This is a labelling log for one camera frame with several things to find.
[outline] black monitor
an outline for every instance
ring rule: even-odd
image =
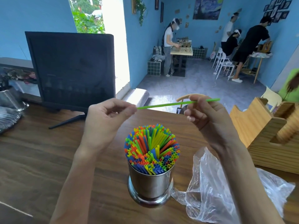
[[[113,35],[25,34],[44,106],[86,113],[115,97]]]

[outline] white t-shirt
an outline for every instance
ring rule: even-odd
[[[172,32],[172,29],[171,27],[168,27],[165,31],[165,35],[164,35],[164,47],[168,47],[168,46],[171,46],[169,44],[167,44],[167,35],[170,35],[170,41],[172,41],[172,38],[173,38],[173,32]]]
[[[223,36],[222,36],[222,40],[221,41],[226,42],[227,39],[229,38],[229,36],[227,35],[227,32],[233,33],[233,31],[234,31],[234,23],[230,21],[224,27]]]

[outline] stainless steel container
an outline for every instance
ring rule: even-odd
[[[145,207],[158,207],[167,202],[173,188],[174,166],[159,175],[146,175],[135,170],[130,163],[128,190],[137,203]]]
[[[11,86],[8,90],[0,91],[0,106],[23,111],[29,105],[21,100],[18,91]]]

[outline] straw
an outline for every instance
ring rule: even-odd
[[[175,135],[160,124],[135,128],[125,139],[124,150],[131,166],[147,175],[170,170],[180,155]]]
[[[212,102],[212,101],[220,101],[220,98],[207,99],[207,102]],[[164,107],[164,106],[172,106],[172,105],[187,105],[187,104],[192,104],[192,103],[196,103],[196,102],[197,101],[183,101],[183,102],[176,102],[176,103],[169,103],[169,104],[162,104],[162,105],[142,106],[142,107],[138,107],[137,109],[148,109],[148,108],[153,108],[153,107]]]

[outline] gray pants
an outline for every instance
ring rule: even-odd
[[[164,75],[167,75],[169,73],[174,73],[173,69],[173,59],[172,55],[170,54],[172,46],[164,47],[164,54],[165,54],[165,63],[164,63]]]

